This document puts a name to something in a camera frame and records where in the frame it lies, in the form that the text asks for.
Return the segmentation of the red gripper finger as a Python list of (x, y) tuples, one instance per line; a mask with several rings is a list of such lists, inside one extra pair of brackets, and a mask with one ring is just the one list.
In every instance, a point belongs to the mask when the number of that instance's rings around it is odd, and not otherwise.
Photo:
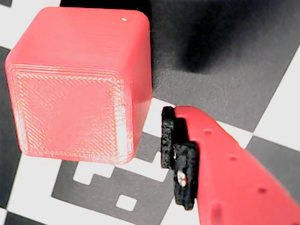
[(161, 166), (174, 199), (198, 207), (202, 225), (297, 225), (300, 207), (283, 185), (213, 118), (193, 106), (161, 113)]

